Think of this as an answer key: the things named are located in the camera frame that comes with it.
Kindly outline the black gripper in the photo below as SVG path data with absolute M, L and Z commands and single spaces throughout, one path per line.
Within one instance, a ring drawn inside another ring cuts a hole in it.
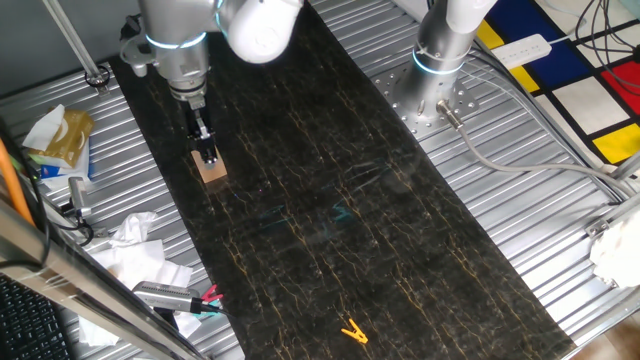
M 206 165 L 218 160 L 215 137 L 211 133 L 210 116 L 205 101 L 185 103 L 185 122 L 192 142 Z

